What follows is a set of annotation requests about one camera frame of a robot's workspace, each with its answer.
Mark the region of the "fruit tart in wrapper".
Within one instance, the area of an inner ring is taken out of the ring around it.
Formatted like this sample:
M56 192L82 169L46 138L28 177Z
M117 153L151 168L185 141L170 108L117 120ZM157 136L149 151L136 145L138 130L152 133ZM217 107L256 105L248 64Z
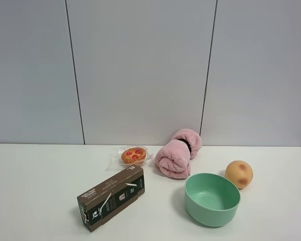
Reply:
M144 146L124 146L111 154L107 169L122 170L131 165L141 167L151 159L153 159L153 154Z

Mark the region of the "rolled pink towel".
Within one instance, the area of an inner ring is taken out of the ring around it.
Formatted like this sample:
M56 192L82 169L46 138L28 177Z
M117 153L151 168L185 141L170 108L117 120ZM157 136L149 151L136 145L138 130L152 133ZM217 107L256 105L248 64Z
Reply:
M190 154L185 143L178 139L187 140L192 148ZM163 146L155 157L155 165L167 177L172 179L187 179L190 176L190 160L194 159L202 147L200 135L191 129L177 131L172 139Z

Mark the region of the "brown green cardboard box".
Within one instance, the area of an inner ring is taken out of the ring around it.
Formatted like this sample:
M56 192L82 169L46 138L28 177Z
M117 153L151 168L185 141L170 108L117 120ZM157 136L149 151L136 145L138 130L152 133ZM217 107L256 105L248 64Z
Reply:
M143 168L130 165L77 197L83 224L93 232L135 202L144 192Z

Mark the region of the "green plastic bowl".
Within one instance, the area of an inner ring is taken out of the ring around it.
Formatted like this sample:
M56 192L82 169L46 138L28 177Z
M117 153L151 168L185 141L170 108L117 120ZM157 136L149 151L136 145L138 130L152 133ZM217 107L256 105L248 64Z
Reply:
M222 227L235 216L241 196L238 188L228 179L199 173L185 182L185 206L197 222L209 227Z

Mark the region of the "yellow-orange peach fruit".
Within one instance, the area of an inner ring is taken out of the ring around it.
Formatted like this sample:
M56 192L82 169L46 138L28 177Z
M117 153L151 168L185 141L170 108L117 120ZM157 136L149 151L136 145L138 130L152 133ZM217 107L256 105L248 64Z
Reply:
M244 161L233 161L227 166L225 177L239 190L242 190L251 183L253 171L248 163Z

